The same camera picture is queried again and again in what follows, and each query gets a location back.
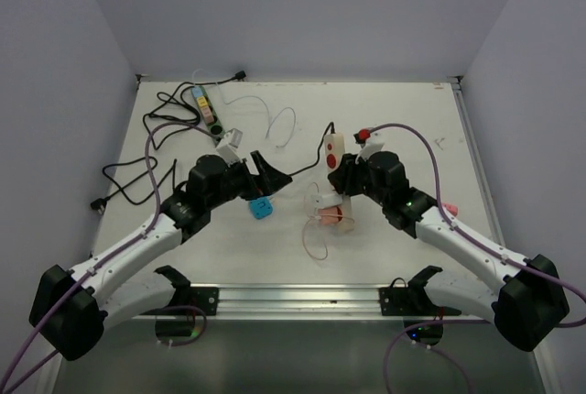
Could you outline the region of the salmon usb charger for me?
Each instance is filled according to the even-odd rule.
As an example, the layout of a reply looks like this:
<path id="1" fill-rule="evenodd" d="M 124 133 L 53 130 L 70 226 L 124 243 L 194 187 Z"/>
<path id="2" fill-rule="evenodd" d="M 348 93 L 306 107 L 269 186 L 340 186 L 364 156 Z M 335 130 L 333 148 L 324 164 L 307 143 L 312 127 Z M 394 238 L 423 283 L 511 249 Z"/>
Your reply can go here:
<path id="1" fill-rule="evenodd" d="M 318 209 L 317 219 L 321 225 L 337 225 L 343 219 L 342 209 L 339 206 Z"/>

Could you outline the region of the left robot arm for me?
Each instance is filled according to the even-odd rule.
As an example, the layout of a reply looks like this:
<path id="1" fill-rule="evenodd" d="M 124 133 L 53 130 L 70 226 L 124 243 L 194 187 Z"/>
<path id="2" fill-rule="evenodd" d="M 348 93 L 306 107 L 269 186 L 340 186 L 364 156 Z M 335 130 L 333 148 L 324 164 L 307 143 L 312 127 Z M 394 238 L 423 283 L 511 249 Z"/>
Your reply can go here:
<path id="1" fill-rule="evenodd" d="M 182 245 L 211 220 L 212 210 L 234 199 L 252 201 L 285 188 L 290 175 L 254 151 L 257 168 L 205 155 L 140 228 L 97 257 L 70 269 L 55 265 L 40 278 L 29 322 L 69 361 L 87 354 L 101 339 L 114 314 L 108 301 L 139 270 Z"/>

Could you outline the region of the green power strip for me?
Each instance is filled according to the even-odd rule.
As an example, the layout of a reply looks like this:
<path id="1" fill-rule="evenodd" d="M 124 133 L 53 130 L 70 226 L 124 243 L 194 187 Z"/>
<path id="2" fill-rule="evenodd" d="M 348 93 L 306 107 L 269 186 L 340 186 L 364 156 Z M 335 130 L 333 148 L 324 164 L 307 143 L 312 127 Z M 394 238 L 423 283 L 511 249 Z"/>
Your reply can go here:
<path id="1" fill-rule="evenodd" d="M 212 134 L 212 141 L 217 145 L 225 134 L 225 129 L 215 111 L 211 98 L 201 85 L 194 85 L 190 91 L 201 115 L 201 121 L 207 131 Z"/>

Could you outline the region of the yellow usb charger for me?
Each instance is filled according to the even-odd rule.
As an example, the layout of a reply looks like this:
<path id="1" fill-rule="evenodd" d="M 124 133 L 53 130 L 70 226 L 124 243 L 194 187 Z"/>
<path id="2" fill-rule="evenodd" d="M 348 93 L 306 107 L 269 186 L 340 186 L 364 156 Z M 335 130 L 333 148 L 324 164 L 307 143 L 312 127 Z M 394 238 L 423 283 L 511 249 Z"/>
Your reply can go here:
<path id="1" fill-rule="evenodd" d="M 196 101 L 197 101 L 197 104 L 198 104 L 199 107 L 205 107 L 205 106 L 208 106 L 209 105 L 209 103 L 207 101 L 207 98 L 205 96 L 198 97 L 196 99 Z"/>

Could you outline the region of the pink usb charger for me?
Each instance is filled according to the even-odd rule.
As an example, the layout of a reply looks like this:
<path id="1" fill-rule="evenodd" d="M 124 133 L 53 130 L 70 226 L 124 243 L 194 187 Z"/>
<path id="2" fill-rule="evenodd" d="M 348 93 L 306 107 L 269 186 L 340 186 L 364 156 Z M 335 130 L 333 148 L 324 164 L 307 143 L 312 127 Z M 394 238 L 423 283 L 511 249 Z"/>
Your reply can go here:
<path id="1" fill-rule="evenodd" d="M 213 112 L 209 106 L 205 106 L 205 107 L 201 108 L 201 116 L 206 123 L 213 123 L 214 122 Z"/>

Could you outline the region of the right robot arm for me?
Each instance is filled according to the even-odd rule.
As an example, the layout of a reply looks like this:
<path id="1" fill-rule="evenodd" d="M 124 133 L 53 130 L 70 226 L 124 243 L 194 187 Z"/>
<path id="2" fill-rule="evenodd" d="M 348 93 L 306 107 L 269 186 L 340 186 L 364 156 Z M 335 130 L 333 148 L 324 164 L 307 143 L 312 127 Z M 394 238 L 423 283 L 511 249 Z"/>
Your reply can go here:
<path id="1" fill-rule="evenodd" d="M 447 306 L 492 323 L 522 351 L 532 351 L 569 314 L 554 263 L 532 259 L 474 233 L 448 215 L 438 201 L 411 186 L 397 154 L 378 151 L 368 159 L 329 155 L 328 180 L 341 195 L 364 195 L 380 205 L 395 229 L 434 246 L 468 269 L 479 284 L 458 281 L 428 267 L 409 281 L 407 301 L 418 313 Z"/>

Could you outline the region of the light blue usb charger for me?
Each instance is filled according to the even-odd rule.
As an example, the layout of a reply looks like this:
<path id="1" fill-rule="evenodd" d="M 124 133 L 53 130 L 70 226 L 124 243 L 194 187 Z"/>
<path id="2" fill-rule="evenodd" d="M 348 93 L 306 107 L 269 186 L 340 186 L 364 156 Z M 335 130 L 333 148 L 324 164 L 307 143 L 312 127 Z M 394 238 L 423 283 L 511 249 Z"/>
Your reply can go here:
<path id="1" fill-rule="evenodd" d="M 200 86 L 193 86 L 191 89 L 191 95 L 193 96 L 194 99 L 197 99 L 198 97 L 204 96 L 205 92 L 202 90 L 202 88 Z"/>

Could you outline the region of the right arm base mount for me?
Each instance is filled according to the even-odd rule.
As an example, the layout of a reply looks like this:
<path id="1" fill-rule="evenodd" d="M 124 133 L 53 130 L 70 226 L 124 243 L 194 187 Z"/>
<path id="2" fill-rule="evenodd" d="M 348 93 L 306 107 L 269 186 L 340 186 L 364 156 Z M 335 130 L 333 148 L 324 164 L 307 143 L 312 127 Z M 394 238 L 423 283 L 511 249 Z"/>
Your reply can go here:
<path id="1" fill-rule="evenodd" d="M 388 286 L 378 289 L 380 312 L 383 316 L 460 316 L 461 311 L 435 305 L 426 293 L 429 281 L 443 269 L 427 266 L 411 280 L 394 279 Z"/>

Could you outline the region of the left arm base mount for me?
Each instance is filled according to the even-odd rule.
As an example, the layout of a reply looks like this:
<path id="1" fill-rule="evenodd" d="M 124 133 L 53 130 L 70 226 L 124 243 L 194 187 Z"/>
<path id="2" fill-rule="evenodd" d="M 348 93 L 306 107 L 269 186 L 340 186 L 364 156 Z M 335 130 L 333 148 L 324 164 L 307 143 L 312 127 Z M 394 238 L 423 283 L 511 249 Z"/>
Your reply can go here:
<path id="1" fill-rule="evenodd" d="M 173 287 L 174 293 L 165 307 L 194 305 L 208 316 L 215 316 L 220 301 L 220 290 L 212 285 L 192 284 L 190 280 L 172 266 L 162 266 L 155 273 L 164 277 Z"/>

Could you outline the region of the blue plug adapter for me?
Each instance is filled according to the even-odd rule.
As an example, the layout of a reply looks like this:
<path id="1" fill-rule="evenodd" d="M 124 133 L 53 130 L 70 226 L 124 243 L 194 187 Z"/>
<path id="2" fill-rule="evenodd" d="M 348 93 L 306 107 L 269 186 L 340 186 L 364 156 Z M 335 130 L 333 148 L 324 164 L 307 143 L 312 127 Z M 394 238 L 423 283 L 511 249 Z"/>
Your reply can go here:
<path id="1" fill-rule="evenodd" d="M 265 219 L 274 211 L 271 200 L 268 197 L 260 197 L 249 201 L 248 209 L 256 220 Z"/>

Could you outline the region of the cream power strip red sockets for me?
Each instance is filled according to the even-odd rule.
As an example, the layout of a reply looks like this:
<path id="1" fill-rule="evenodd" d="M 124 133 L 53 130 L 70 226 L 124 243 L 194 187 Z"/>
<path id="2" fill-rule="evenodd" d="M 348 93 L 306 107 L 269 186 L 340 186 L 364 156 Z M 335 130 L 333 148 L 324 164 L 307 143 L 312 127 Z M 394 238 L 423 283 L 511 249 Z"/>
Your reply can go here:
<path id="1" fill-rule="evenodd" d="M 342 162 L 342 156 L 345 153 L 344 137 L 342 133 L 330 133 L 324 138 L 324 155 L 328 173 L 333 173 L 338 169 Z M 354 229 L 353 208 L 351 198 L 342 195 L 334 190 L 330 185 L 330 197 L 326 200 L 328 206 L 332 208 L 334 214 L 332 218 L 336 228 L 341 233 L 348 233 Z"/>

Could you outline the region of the white usb charger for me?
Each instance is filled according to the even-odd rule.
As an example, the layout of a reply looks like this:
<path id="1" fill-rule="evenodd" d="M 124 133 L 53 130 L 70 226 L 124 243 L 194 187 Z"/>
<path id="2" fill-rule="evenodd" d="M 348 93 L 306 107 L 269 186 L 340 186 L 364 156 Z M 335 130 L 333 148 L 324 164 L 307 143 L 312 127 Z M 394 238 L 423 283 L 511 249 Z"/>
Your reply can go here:
<path id="1" fill-rule="evenodd" d="M 316 209 L 327 209 L 340 206 L 343 198 L 337 192 L 316 192 L 310 196 L 311 203 Z"/>

